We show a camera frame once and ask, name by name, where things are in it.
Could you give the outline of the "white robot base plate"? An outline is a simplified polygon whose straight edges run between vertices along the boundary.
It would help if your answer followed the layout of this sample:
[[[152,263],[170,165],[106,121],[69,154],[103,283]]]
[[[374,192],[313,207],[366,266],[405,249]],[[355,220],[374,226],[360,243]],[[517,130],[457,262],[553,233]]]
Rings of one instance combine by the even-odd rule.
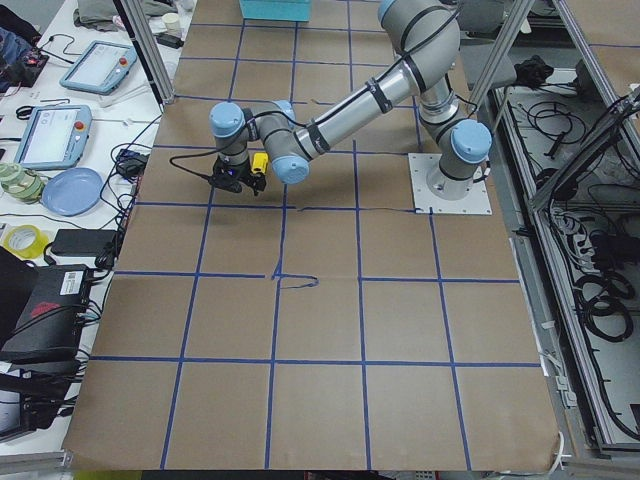
[[[434,215],[491,215],[489,195],[477,167],[471,179],[457,181],[440,170],[440,154],[408,155],[414,210]]]

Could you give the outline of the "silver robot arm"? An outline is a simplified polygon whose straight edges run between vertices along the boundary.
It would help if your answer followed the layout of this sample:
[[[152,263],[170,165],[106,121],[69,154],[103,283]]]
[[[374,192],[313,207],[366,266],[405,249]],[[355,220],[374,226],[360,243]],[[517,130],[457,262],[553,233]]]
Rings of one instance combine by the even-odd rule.
[[[216,104],[209,115],[217,150],[209,184],[233,193],[243,187],[262,192],[266,178],[252,171],[247,151],[248,143],[255,141],[262,143],[282,183],[300,183],[309,175],[313,159],[407,98],[418,97],[420,123],[441,151],[427,186],[440,198],[463,198],[479,181],[476,172],[492,145],[489,129],[461,113],[447,79],[460,46],[458,18],[468,8],[464,2],[455,7],[440,1],[381,2],[378,20],[394,49],[394,63],[305,123],[295,122],[287,101],[247,108],[233,102]]]

